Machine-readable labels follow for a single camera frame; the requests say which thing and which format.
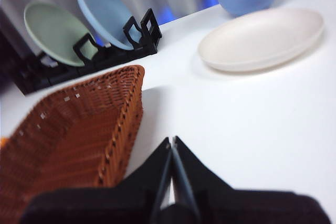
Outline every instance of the dish rack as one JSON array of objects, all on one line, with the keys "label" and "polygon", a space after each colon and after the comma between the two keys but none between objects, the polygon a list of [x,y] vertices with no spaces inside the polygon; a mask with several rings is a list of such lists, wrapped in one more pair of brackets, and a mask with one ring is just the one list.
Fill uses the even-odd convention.
[{"label": "dish rack", "polygon": [[[139,42],[134,41],[129,34],[133,26],[142,35]],[[84,62],[84,67],[73,67],[56,60],[54,61],[57,63],[57,66],[46,66],[41,60],[47,54],[42,52],[38,56],[32,54],[24,60],[18,60],[15,66],[7,71],[22,93],[28,94],[67,80],[157,53],[157,46],[160,38],[162,38],[162,34],[152,9],[147,10],[140,22],[140,27],[135,18],[131,17],[124,25],[123,32],[133,46],[133,50],[124,50],[112,44],[106,47],[100,46],[89,33],[76,42],[72,48],[76,55]],[[97,48],[97,53],[92,60],[87,59],[81,53],[81,47],[85,43],[91,43]]]},{"label": "dish rack", "polygon": [[1,223],[17,222],[43,191],[123,179],[143,113],[143,76],[143,67],[127,66],[58,90],[32,109],[1,149]]}]

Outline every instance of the wicker basket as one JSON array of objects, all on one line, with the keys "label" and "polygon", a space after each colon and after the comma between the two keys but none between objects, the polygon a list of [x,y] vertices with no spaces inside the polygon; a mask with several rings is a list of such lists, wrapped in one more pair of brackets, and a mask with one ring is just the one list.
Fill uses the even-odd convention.
[{"label": "wicker basket", "polygon": [[127,66],[33,108],[1,149],[0,223],[16,223],[42,191],[120,182],[142,118],[143,76]]}]

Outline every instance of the black dish rack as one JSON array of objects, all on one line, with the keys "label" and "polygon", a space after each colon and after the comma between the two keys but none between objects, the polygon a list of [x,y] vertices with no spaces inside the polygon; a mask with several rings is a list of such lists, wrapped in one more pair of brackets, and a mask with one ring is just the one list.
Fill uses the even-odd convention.
[{"label": "black dish rack", "polygon": [[[133,26],[142,34],[139,42],[134,41],[129,34]],[[87,33],[72,47],[76,55],[84,62],[83,67],[72,67],[56,60],[54,60],[57,62],[56,67],[46,66],[41,62],[42,58],[46,56],[46,53],[42,52],[38,56],[30,55],[26,59],[16,61],[14,67],[11,66],[6,72],[22,93],[28,94],[67,80],[156,54],[162,34],[152,9],[147,10],[140,26],[132,16],[123,27],[123,32],[133,46],[133,50],[120,49],[112,44],[109,47],[99,46]],[[80,51],[88,41],[97,48],[92,60],[84,57]]]}]

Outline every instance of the white table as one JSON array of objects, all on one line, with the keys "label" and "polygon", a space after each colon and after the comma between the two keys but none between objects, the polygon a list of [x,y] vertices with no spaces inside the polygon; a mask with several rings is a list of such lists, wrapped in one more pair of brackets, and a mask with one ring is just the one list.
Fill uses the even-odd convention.
[{"label": "white table", "polygon": [[[326,31],[298,59],[253,74],[212,70],[197,55],[200,40],[231,19],[220,6],[161,26],[159,53],[131,62],[146,74],[144,116],[127,174],[164,137],[178,135],[233,187],[310,195],[336,223],[335,0],[277,0],[274,7],[318,10]],[[10,135],[40,98],[77,81],[26,97],[10,86],[1,96],[1,135]]]}]

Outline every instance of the white plate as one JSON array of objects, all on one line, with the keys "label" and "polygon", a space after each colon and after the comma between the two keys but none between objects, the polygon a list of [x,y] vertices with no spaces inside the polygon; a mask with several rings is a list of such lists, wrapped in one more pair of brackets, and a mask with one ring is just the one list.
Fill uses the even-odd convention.
[{"label": "white plate", "polygon": [[269,9],[219,26],[198,46],[202,60],[224,71],[253,71],[286,62],[323,32],[322,16],[307,9]]}]

